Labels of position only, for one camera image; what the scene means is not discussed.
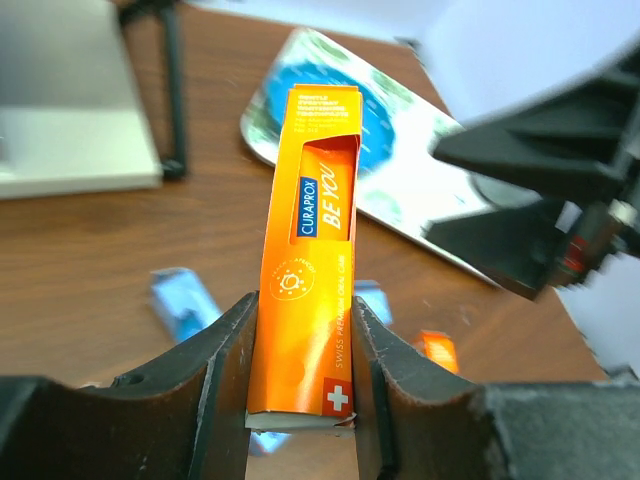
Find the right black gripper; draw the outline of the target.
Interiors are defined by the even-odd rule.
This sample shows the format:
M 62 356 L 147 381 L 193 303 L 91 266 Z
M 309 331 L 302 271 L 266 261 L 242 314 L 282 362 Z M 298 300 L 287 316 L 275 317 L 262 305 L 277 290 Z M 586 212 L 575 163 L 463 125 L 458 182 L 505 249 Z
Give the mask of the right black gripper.
M 423 236 L 529 300 L 639 254 L 639 45 L 545 101 L 442 138 L 434 158 L 544 197 Z

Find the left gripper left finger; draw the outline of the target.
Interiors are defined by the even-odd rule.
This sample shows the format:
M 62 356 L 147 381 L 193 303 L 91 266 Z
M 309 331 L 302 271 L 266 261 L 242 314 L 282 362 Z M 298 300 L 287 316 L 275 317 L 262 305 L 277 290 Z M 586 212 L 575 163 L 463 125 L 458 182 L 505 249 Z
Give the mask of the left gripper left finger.
M 4 479 L 242 479 L 258 295 L 108 387 L 1 379 Z

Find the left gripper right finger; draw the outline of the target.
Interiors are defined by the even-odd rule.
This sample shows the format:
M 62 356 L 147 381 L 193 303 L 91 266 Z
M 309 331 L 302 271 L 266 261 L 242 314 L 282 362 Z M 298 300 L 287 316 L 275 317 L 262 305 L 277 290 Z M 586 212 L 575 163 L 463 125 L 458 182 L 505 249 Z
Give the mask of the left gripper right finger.
M 639 386 L 475 384 L 355 299 L 355 439 L 363 479 L 635 479 Z

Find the orange toothpaste box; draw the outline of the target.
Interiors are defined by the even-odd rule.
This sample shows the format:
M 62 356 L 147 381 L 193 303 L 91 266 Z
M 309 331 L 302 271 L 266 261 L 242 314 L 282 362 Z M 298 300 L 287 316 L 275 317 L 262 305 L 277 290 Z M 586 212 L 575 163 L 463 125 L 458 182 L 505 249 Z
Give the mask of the orange toothpaste box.
M 336 430 L 354 419 L 362 108 L 354 86 L 297 85 L 288 94 L 261 265 L 249 429 Z
M 443 332 L 422 330 L 412 343 L 414 348 L 445 370 L 460 373 L 455 345 Z

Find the beige three-tier shelf rack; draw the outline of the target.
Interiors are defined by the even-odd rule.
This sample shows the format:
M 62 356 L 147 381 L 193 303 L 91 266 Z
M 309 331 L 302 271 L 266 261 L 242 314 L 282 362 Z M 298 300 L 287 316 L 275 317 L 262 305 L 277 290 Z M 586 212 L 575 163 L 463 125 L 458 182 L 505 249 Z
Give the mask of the beige three-tier shelf rack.
M 188 171 L 174 1 L 1 4 L 1 196 L 154 188 Z M 160 158 L 122 29 L 156 16 L 173 152 Z

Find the blue toothpaste box left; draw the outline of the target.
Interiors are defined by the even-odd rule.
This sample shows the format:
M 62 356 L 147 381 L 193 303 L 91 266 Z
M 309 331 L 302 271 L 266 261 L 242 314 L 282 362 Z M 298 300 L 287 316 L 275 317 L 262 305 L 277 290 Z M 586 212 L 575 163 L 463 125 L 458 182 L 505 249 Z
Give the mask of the blue toothpaste box left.
M 177 344 L 208 328 L 223 314 L 200 277 L 185 267 L 153 271 L 150 291 L 153 311 Z

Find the blue toothpaste box centre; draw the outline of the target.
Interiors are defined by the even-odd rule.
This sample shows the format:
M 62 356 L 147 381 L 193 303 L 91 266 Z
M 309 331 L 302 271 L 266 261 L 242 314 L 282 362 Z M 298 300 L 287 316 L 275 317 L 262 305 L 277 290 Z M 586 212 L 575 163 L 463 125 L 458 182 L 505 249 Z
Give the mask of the blue toothpaste box centre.
M 384 325 L 393 323 L 391 308 L 385 292 L 374 280 L 356 280 L 355 294 L 360 297 Z

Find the floral rectangular serving tray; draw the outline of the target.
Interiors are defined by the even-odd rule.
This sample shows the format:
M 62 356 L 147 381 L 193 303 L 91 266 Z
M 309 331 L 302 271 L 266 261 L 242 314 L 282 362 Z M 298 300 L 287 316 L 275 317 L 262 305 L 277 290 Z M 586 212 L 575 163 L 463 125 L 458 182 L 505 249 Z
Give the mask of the floral rectangular serving tray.
M 478 270 L 425 239 L 432 222 L 491 211 L 467 171 L 435 160 L 437 141 L 460 125 L 437 106 L 326 35 L 297 28 L 286 39 L 240 120 L 241 135 L 264 163 L 274 165 L 280 132 L 267 111 L 267 77 L 279 66 L 310 61 L 335 68 L 362 83 L 386 107 L 395 131 L 391 158 L 372 174 L 358 177 L 360 212 L 463 270 Z

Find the blue dotted plate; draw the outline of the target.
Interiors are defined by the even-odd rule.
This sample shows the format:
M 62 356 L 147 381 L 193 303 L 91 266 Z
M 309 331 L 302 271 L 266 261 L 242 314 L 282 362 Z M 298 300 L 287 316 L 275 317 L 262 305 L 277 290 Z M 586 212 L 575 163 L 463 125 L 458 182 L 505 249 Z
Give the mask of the blue dotted plate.
M 372 174 L 391 158 L 395 131 L 386 107 L 377 96 L 349 75 L 310 61 L 279 66 L 265 81 L 267 111 L 278 132 L 284 121 L 288 92 L 297 84 L 357 86 L 363 97 L 358 177 Z

